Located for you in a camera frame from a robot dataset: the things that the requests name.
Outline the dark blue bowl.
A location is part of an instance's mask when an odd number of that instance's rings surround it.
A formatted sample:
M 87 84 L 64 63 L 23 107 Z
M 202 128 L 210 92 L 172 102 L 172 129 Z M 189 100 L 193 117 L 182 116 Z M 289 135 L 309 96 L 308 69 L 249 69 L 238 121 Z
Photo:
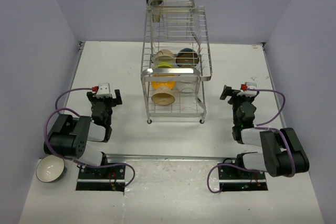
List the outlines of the dark blue bowl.
M 191 48 L 182 49 L 176 56 L 176 64 L 180 68 L 194 68 L 199 63 L 198 54 Z

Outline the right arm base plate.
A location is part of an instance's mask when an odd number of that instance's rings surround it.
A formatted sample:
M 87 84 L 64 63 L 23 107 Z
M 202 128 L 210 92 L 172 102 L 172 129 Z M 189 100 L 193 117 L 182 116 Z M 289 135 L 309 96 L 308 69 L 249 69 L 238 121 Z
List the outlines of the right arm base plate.
M 245 172 L 228 166 L 221 166 L 217 170 L 221 192 L 268 190 L 264 173 Z

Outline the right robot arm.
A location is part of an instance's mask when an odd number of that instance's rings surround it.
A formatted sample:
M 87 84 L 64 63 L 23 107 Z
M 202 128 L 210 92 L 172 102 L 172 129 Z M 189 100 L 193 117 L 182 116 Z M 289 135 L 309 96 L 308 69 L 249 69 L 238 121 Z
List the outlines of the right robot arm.
M 233 139 L 239 144 L 253 145 L 261 152 L 237 155 L 240 162 L 234 165 L 239 178 L 246 178 L 252 172 L 266 172 L 272 177 L 293 177 L 309 171 L 309 159 L 300 140 L 291 127 L 277 129 L 269 124 L 274 121 L 255 124 L 256 106 L 254 100 L 265 89 L 254 83 L 244 83 L 239 89 L 224 86 L 221 100 L 227 100 L 233 112 Z

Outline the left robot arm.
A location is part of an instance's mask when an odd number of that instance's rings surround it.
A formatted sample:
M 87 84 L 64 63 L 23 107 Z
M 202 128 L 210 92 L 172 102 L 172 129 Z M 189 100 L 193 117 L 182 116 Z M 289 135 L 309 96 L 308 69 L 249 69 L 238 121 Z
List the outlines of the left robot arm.
M 59 100 L 73 91 L 87 91 L 91 104 L 91 115 L 83 116 L 70 108 L 60 108 Z M 44 124 L 44 152 L 64 160 L 72 161 L 81 167 L 89 167 L 97 178 L 108 175 L 110 167 L 121 166 L 121 163 L 109 164 L 105 153 L 87 146 L 89 132 L 93 126 L 102 131 L 98 142 L 108 142 L 112 128 L 112 108 L 122 104 L 119 89 L 110 93 L 108 86 L 92 88 L 75 88 L 63 92 L 55 101 L 55 110 Z

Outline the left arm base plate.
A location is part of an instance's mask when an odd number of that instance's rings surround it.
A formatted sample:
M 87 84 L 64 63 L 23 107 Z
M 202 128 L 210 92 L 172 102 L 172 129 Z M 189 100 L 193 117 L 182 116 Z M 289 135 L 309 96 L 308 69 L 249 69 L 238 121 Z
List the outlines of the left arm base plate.
M 76 191 L 125 190 L 125 166 L 109 168 L 79 168 Z

